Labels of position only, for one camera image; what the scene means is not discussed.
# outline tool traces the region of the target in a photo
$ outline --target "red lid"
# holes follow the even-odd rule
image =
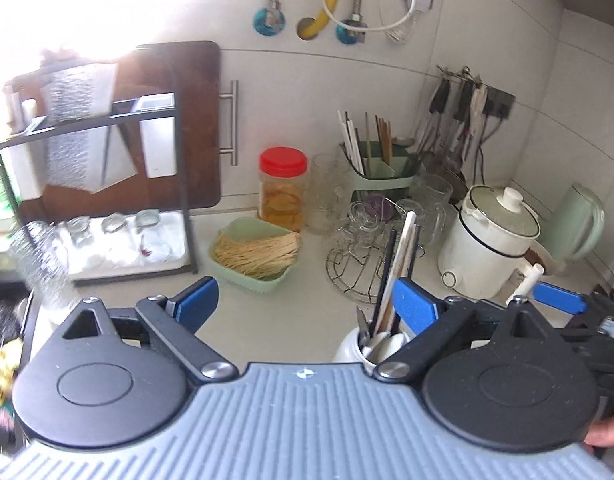
[[[307,157],[301,150],[277,146],[260,154],[260,171],[269,176],[292,178],[307,171]]]

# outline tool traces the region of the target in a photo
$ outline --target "cutting board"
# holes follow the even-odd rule
[[[216,205],[221,197],[218,138],[220,48],[212,41],[181,41],[146,45],[117,60],[119,69],[114,101],[143,95],[173,92],[166,62],[178,81],[184,164],[190,208]],[[42,101],[39,87],[27,84],[25,98]],[[113,212],[136,213],[141,209],[180,208],[178,176],[147,178],[139,123],[122,128],[138,171],[98,193],[46,186],[41,198],[20,206],[25,221],[61,221],[76,216],[107,216]]]

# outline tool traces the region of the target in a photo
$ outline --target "lid knob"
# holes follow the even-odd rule
[[[496,197],[498,203],[512,213],[522,211],[523,196],[511,187],[506,187],[502,194]]]

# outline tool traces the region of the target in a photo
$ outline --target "green electric kettle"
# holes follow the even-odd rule
[[[603,203],[591,190],[575,182],[542,226],[538,242],[553,259],[573,262],[594,248],[604,224]]]

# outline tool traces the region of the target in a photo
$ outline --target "gray ribbed plate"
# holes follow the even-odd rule
[[[134,446],[69,452],[33,442],[1,480],[603,480],[578,445],[543,454],[481,449],[439,426],[407,386],[360,365],[252,364],[200,388],[184,413]]]

